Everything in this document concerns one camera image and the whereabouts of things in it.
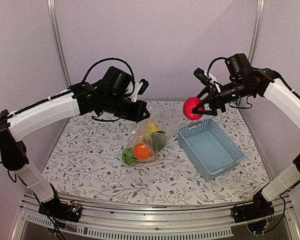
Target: red ball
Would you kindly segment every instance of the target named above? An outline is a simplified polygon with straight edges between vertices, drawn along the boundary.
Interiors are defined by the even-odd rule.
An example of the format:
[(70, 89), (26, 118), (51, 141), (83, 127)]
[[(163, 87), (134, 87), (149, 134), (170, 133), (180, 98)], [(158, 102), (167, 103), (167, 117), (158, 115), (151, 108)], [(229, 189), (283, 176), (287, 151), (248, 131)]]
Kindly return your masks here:
[[(187, 100), (185, 100), (183, 104), (183, 114), (186, 116), (187, 119), (190, 120), (198, 120), (203, 116), (203, 114), (194, 114), (192, 113), (192, 110), (201, 102), (201, 100), (196, 97), (189, 97)], [(200, 111), (204, 111), (205, 107), (202, 106), (199, 108)]]

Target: table surface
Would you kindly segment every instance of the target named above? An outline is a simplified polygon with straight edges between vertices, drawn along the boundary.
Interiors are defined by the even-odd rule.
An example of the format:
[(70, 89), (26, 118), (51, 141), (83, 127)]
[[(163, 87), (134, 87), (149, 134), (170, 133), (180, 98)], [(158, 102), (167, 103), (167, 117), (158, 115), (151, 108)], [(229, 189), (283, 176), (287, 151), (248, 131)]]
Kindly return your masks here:
[[(152, 101), (182, 110), (183, 103)], [(208, 205), (251, 200), (269, 176), (240, 112), (212, 116), (245, 153), (227, 173), (206, 182), (178, 144), (177, 132), (156, 161), (128, 167), (121, 155), (137, 123), (94, 121), (92, 113), (69, 120), (42, 175), (57, 191), (134, 204)], [(179, 126), (189, 124), (183, 116)]]

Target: plastic basket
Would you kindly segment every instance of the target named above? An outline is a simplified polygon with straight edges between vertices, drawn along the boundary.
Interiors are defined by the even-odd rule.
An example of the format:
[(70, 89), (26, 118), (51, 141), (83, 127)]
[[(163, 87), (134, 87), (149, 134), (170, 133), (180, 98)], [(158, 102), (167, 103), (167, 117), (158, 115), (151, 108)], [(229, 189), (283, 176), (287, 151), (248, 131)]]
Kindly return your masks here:
[(206, 181), (224, 174), (246, 157), (210, 118), (179, 128), (178, 141)]

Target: plastic bag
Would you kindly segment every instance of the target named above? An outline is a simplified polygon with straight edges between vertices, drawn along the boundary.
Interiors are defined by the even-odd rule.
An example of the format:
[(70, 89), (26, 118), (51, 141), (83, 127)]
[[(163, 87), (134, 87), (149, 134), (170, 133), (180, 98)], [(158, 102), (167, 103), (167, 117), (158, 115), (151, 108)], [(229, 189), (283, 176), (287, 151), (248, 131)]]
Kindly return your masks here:
[(139, 123), (122, 152), (122, 160), (128, 165), (154, 161), (178, 128), (182, 111), (165, 104), (148, 109), (151, 117)]

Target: basket bottom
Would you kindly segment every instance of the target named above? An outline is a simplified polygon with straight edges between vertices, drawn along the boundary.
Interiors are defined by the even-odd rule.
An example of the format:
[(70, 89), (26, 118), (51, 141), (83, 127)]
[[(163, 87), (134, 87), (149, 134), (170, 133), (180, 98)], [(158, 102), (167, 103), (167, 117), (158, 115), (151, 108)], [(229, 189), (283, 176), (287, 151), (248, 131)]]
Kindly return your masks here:
[(210, 131), (200, 132), (185, 139), (210, 173), (234, 163)]

